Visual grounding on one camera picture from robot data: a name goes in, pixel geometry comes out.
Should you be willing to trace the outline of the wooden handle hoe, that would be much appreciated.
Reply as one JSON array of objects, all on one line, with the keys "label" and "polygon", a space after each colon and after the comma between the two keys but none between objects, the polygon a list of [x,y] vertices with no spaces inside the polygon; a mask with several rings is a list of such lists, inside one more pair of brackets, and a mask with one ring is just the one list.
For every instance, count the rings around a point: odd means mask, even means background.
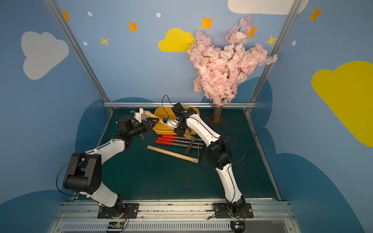
[{"label": "wooden handle hoe", "polygon": [[191,147],[192,147],[192,145],[193,145],[193,143],[194,143],[194,141],[195,141],[195,137],[193,137],[193,136],[187,134],[187,133],[184,131],[184,129],[182,129],[181,126],[174,125],[174,124],[173,124],[173,121],[170,120],[170,119],[167,118],[167,117],[164,118],[164,119],[161,119],[160,117],[158,117],[158,116],[152,114],[152,113],[149,112],[149,111],[145,111],[145,114],[146,114],[147,116],[149,116],[149,117],[158,118],[158,119],[159,119],[159,122],[160,122],[161,124],[163,124],[163,125],[165,125],[165,126],[171,128],[171,129],[172,129],[172,130],[173,130],[177,135],[182,136],[182,137],[188,139],[188,140],[189,140],[189,145],[187,146],[186,150],[184,151],[184,154],[185,154],[185,155],[188,154],[188,152],[190,151],[190,149],[191,149]]},{"label": "wooden handle hoe", "polygon": [[192,157],[189,157],[189,156],[186,156],[186,155],[182,155],[182,154],[175,153],[175,152],[172,152],[172,151],[156,148],[156,147],[153,147],[153,146],[147,146],[147,149],[152,150],[152,151],[156,151],[156,152],[159,152],[159,153],[162,153],[162,154],[166,154],[166,155],[169,155],[169,156],[172,156],[172,157],[176,157],[176,158],[179,158],[179,159],[183,159],[183,160],[186,160],[186,161],[190,161],[192,163],[197,164],[199,162],[199,160],[197,158],[192,158]]}]

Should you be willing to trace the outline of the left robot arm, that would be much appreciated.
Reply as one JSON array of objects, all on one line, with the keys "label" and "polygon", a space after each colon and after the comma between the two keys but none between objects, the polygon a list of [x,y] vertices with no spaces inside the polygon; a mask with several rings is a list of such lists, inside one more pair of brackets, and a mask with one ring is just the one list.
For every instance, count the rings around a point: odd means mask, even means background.
[{"label": "left robot arm", "polygon": [[98,218],[126,218],[128,213],[122,198],[103,183],[102,166],[115,155],[130,147],[133,138],[151,130],[159,119],[147,117],[141,121],[121,116],[117,120],[118,131],[107,143],[86,152],[75,152],[66,164],[63,187],[85,195],[99,204]]}]

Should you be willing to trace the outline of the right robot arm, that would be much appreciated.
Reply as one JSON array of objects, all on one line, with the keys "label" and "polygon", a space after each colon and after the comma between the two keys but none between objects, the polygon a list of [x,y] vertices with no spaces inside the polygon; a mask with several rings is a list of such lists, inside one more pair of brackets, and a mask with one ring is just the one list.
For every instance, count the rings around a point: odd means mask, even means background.
[{"label": "right robot arm", "polygon": [[228,212],[232,216],[238,216],[246,202],[233,174],[229,139],[213,131],[193,108],[185,109],[182,104],[176,103],[172,111],[177,120],[174,129],[177,135],[183,136],[187,129],[191,129],[206,144],[207,161],[217,171],[222,182]]}]

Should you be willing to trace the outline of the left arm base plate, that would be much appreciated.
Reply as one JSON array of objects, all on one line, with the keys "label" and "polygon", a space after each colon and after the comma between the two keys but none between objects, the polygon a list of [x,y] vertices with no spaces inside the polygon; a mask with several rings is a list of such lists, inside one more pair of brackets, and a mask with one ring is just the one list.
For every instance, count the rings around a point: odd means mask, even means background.
[{"label": "left arm base plate", "polygon": [[122,203],[114,207],[99,207],[98,219],[135,219],[139,212],[138,203]]}]

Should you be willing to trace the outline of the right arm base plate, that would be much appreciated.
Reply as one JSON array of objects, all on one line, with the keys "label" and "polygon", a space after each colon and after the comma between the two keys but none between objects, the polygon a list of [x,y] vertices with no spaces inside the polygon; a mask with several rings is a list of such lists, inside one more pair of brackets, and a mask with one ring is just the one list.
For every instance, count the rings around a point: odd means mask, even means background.
[{"label": "right arm base plate", "polygon": [[236,212],[230,209],[227,203],[213,203],[212,208],[215,218],[254,218],[254,211],[250,203],[246,203],[241,210]]}]

